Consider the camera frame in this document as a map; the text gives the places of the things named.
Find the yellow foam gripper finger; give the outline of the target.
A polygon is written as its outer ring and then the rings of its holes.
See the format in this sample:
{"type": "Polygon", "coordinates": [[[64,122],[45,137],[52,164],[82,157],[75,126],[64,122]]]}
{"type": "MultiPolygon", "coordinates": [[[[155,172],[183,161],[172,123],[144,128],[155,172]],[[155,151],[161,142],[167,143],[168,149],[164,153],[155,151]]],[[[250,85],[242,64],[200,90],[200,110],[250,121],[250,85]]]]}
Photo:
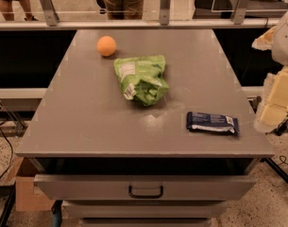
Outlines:
{"type": "Polygon", "coordinates": [[[276,28],[274,26],[269,28],[263,35],[254,40],[252,47],[261,51],[270,50],[272,48],[273,34],[275,30],[276,28]]]}
{"type": "Polygon", "coordinates": [[[288,66],[276,75],[268,73],[263,83],[262,101],[258,105],[254,128],[259,132],[276,129],[288,114],[288,66]]]}

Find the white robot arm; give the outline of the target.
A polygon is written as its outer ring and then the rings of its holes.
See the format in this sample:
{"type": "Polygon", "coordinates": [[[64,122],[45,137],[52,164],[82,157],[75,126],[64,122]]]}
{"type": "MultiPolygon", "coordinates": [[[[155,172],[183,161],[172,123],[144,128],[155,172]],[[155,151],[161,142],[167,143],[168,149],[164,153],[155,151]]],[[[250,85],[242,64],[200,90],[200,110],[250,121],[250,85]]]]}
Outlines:
{"type": "Polygon", "coordinates": [[[263,83],[262,101],[254,121],[257,131],[271,132],[288,114],[288,11],[276,26],[255,39],[252,47],[270,50],[272,59],[282,65],[276,75],[267,74],[263,83]]]}

